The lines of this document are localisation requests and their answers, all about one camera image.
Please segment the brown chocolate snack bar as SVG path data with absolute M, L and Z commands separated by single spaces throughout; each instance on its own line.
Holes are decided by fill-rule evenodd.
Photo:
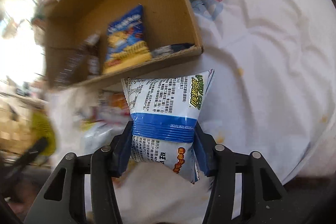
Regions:
M 75 81 L 85 81 L 100 75 L 100 34 L 88 36 L 76 48 L 55 79 L 58 86 L 74 84 Z

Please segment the white bed sheet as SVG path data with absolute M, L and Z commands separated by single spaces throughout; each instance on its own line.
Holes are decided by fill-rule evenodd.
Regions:
M 82 67 L 68 89 L 54 83 L 74 49 L 92 33 L 142 4 L 151 49 L 193 43 L 182 53 L 123 75 L 87 82 Z M 334 172 L 335 7 L 331 0 L 60 0 L 45 34 L 49 116 L 58 144 L 51 162 L 81 154 L 79 108 L 102 88 L 121 90 L 121 78 L 170 78 L 214 71 L 199 117 L 202 129 L 240 153 L 259 151 L 281 182 L 298 174 Z

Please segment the yellow cheese snack bag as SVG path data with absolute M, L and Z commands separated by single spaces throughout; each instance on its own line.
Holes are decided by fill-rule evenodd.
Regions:
M 47 139 L 48 145 L 42 155 L 51 156 L 56 151 L 56 135 L 48 116 L 42 111 L 33 111 L 30 128 L 34 140 Z

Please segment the white pink snack bar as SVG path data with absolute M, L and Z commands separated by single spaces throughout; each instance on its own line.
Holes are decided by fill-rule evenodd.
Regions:
M 155 50 L 152 50 L 151 55 L 152 55 L 152 58 L 157 58 L 160 56 L 167 56 L 167 55 L 171 55 L 173 53 L 179 52 L 179 51 L 189 49 L 192 46 L 193 44 L 191 43 L 172 44 L 172 45 L 163 46 Z

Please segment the white blue snack bag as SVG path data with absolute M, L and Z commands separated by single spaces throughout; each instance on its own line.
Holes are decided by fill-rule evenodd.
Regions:
M 168 79 L 122 79 L 133 120 L 131 158 L 158 162 L 191 183 L 199 179 L 195 128 L 214 70 Z

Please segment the brown cardboard box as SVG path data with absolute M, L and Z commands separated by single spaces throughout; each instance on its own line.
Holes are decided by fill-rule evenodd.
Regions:
M 59 0 L 45 45 L 51 88 L 102 88 L 203 51 L 190 0 Z

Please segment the blue yellow chip bag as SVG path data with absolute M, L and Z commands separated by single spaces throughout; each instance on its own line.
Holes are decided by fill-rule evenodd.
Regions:
M 115 73 L 152 59 L 143 39 L 143 6 L 137 5 L 120 19 L 109 24 L 107 50 L 102 73 Z

